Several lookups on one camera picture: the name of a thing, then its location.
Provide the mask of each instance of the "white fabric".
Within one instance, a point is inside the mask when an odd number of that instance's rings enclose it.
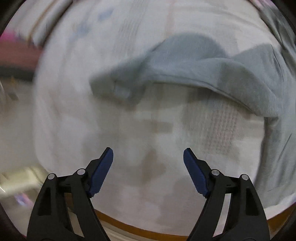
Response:
[[[26,0],[8,23],[6,30],[17,37],[43,44],[54,24],[73,0]]]
[[[40,163],[69,175],[111,147],[114,162],[94,208],[176,235],[190,233],[205,203],[184,166],[184,149],[225,175],[254,180],[263,118],[210,90],[177,85],[150,86],[137,106],[96,99],[89,80],[182,32],[209,36],[229,55],[262,43],[278,47],[245,0],[88,0],[72,7],[54,31],[35,79]]]

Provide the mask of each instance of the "pink fabric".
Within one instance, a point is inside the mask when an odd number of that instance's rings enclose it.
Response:
[[[15,36],[14,31],[5,30],[3,34],[0,36],[0,41],[17,41],[17,37]]]

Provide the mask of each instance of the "blue gripper pad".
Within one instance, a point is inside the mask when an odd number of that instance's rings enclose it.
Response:
[[[89,189],[89,194],[91,195],[91,197],[93,197],[96,193],[100,191],[112,162],[113,150],[109,148],[91,177],[91,187]]]
[[[192,156],[189,148],[184,151],[183,160],[197,192],[202,194],[204,197],[207,197],[210,193],[207,188],[207,179],[196,163],[195,158]]]

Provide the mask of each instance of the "white bedsheet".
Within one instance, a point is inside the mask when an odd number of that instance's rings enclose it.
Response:
[[[183,163],[184,149],[225,175],[246,173],[254,180],[263,118],[210,90],[177,85],[150,86],[137,106],[96,99],[89,80],[182,32],[206,35],[229,55],[262,43],[278,47],[245,0],[87,0],[71,7],[55,29],[35,79],[40,163],[69,175],[111,147],[114,162],[94,208],[176,235],[190,233],[205,203]],[[268,209],[269,218],[288,204]],[[225,206],[217,233],[226,215]]]
[[[73,0],[26,0],[5,31],[14,32],[16,37],[41,46],[72,2]]]

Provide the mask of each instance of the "folded cloth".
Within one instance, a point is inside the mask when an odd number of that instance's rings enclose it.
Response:
[[[296,47],[295,35],[278,9],[264,5],[260,14],[280,49],[261,44],[229,56],[209,37],[175,35],[95,77],[91,88],[94,95],[137,102],[151,83],[205,87],[265,117],[255,187],[263,206],[269,207],[296,190]]]

